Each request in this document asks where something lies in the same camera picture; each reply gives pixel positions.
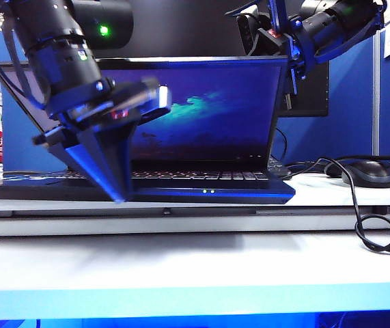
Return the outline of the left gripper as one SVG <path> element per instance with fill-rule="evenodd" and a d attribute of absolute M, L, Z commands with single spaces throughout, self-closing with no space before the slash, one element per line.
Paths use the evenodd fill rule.
<path fill-rule="evenodd" d="M 101 79 L 62 91 L 44 104 L 46 114 L 58 125 L 33 142 L 66 142 L 67 154 L 85 175 L 112 200 L 125 202 L 133 189 L 130 142 L 141 121 L 140 106 L 139 81 L 116 84 L 113 79 Z"/>

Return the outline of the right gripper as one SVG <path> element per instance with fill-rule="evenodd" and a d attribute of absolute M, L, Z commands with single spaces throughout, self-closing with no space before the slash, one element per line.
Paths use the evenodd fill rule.
<path fill-rule="evenodd" d="M 265 55 L 285 55 L 289 60 L 290 89 L 293 95 L 298 94 L 298 76 L 304 76 L 318 63 L 315 58 L 317 43 L 317 20 L 314 16 L 304 19 L 301 16 L 287 17 L 279 24 L 280 30 L 274 28 L 269 16 L 260 16 L 258 28 L 258 49 Z M 284 94 L 285 110 L 292 109 L 289 93 Z"/>

